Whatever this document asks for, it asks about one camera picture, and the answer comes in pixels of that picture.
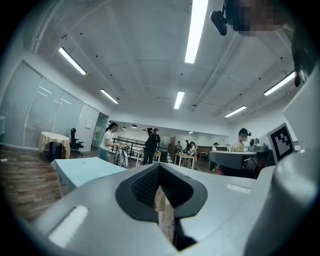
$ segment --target railing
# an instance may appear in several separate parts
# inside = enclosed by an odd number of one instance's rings
[[[139,153],[139,150],[142,150],[145,147],[146,142],[141,140],[125,138],[125,137],[118,137],[118,138],[113,138],[113,143],[128,145],[130,147],[129,149],[126,150],[128,157],[137,159],[139,158],[139,155],[141,155],[141,153]],[[112,146],[111,152],[115,152],[116,150],[117,148],[115,146]],[[174,159],[172,158],[172,154],[170,153],[169,148],[160,147],[158,144],[156,150],[158,151],[161,150],[161,152],[167,152],[166,163],[174,162]]]

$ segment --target chair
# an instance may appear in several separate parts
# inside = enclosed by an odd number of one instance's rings
[[[79,139],[78,138],[75,138],[75,134],[76,134],[76,129],[75,128],[72,128],[71,129],[71,143],[70,143],[70,148],[72,149],[71,152],[70,152],[70,155],[71,153],[74,153],[74,157],[76,157],[76,154],[80,154],[81,156],[83,156],[83,154],[79,151],[79,149],[82,149],[84,148],[83,145],[81,145],[81,143],[83,143],[82,141],[78,141]]]

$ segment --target light blue surface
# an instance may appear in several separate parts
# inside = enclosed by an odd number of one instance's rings
[[[61,176],[69,190],[78,188],[94,179],[127,170],[98,157],[56,159],[51,163],[51,166]]]

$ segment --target black railing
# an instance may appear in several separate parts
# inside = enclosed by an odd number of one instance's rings
[[[135,140],[135,139],[131,139],[131,138],[125,138],[125,137],[118,137],[118,138],[113,138],[113,143],[119,143],[122,145],[128,145],[130,148],[126,150],[126,153],[128,155],[128,157],[137,157],[139,158],[139,150],[142,150],[145,147],[145,141],[141,141],[141,140]],[[168,157],[172,155],[172,153],[170,153],[170,149],[169,148],[165,148],[165,147],[160,147],[159,144],[157,145],[157,150],[161,150],[161,152],[167,152],[167,156],[166,156],[166,163],[168,163]]]

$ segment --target dark hair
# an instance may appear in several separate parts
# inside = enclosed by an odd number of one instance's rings
[[[240,134],[246,134],[246,135],[248,135],[248,130],[245,129],[245,128],[242,128],[242,129],[239,131],[239,136],[240,136]]]
[[[118,124],[117,124],[116,122],[112,122],[112,123],[109,125],[109,127],[107,127],[107,129],[105,129],[105,132],[111,130],[113,127],[116,127],[116,126],[118,126]]]

